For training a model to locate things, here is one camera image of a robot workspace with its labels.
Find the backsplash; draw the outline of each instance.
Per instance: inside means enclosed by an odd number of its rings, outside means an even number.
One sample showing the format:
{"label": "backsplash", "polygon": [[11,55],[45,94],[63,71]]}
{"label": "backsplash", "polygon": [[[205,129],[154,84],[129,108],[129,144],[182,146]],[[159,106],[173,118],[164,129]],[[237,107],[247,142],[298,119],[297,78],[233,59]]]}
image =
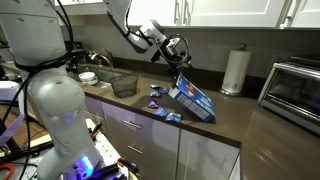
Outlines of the backsplash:
{"label": "backsplash", "polygon": [[[84,16],[86,25],[74,26],[74,37],[82,41],[87,50],[103,52],[107,48],[115,57],[150,62],[156,51],[152,47],[146,54],[137,54],[120,35],[106,15]],[[68,34],[62,27],[65,39]],[[4,39],[0,30],[0,39]],[[192,64],[195,68],[225,72],[231,49],[247,44],[252,51],[248,75],[267,77],[274,57],[320,52],[320,31],[255,30],[255,29],[200,29],[165,28],[166,35],[179,33],[189,42]]]}

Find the brown countertop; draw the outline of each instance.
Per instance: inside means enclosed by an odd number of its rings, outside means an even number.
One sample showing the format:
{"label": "brown countertop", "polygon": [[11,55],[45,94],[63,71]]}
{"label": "brown countertop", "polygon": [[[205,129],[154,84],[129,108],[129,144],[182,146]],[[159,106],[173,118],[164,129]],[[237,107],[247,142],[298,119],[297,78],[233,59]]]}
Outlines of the brown countertop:
{"label": "brown countertop", "polygon": [[[3,67],[16,70],[13,64]],[[169,78],[140,74],[138,93],[119,99],[112,88],[82,86],[87,96],[163,120],[146,107],[150,84],[170,87]],[[244,180],[256,179],[320,179],[320,139],[278,115],[258,106],[257,100],[232,98],[216,91],[201,89],[214,104],[215,123],[203,123],[184,110],[168,95],[157,99],[160,106],[183,114],[181,124],[172,124],[204,136],[228,143],[241,144]]]}

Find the black wire basket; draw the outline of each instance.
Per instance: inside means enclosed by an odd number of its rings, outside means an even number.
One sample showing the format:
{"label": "black wire basket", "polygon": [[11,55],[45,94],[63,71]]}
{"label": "black wire basket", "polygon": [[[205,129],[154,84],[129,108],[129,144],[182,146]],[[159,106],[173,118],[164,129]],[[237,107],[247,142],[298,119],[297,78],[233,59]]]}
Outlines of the black wire basket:
{"label": "black wire basket", "polygon": [[109,80],[112,85],[114,95],[119,98],[133,96],[137,93],[138,77],[125,74],[113,77]]}

